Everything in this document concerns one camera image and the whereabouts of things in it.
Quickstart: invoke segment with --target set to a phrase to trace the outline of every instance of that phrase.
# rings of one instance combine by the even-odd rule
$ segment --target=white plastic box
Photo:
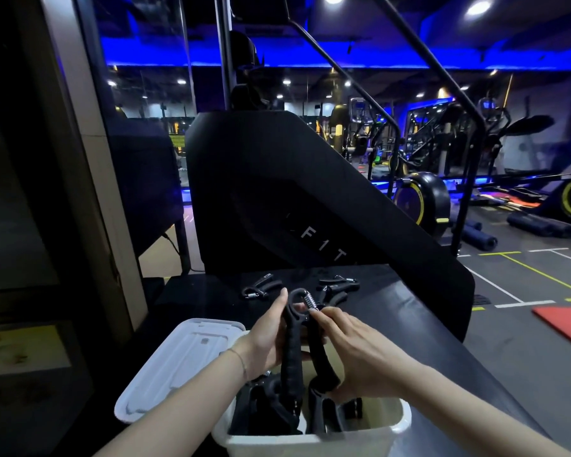
[[[152,354],[117,400],[114,415],[132,423],[159,404],[173,389],[179,388],[232,346],[245,328],[237,322],[212,319],[190,319],[179,324]],[[343,378],[343,366],[332,345],[326,353],[336,374]],[[305,385],[315,376],[311,362],[303,363]],[[407,402],[397,399],[363,398],[363,419],[348,422],[354,431],[301,434],[291,436],[231,436],[228,434],[235,409],[230,404],[212,430],[214,440],[226,447],[231,457],[363,457],[387,456],[394,440],[411,423]],[[301,426],[305,429],[303,402]]]

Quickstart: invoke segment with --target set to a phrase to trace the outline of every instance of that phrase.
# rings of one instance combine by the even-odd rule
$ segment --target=hand
[[[273,305],[266,310],[250,333],[239,338],[233,350],[235,350],[244,360],[248,378],[252,380],[281,364],[281,353],[283,352],[286,323],[281,318],[284,308],[287,305],[287,289],[282,288],[279,297]],[[304,303],[295,305],[297,311],[305,311]],[[303,327],[303,344],[305,343],[306,331]],[[310,361],[311,356],[303,351],[303,361]]]
[[[327,307],[311,311],[332,341],[345,368],[345,379],[328,396],[337,403],[358,397],[402,397],[407,379],[421,364],[380,332],[344,313]]]

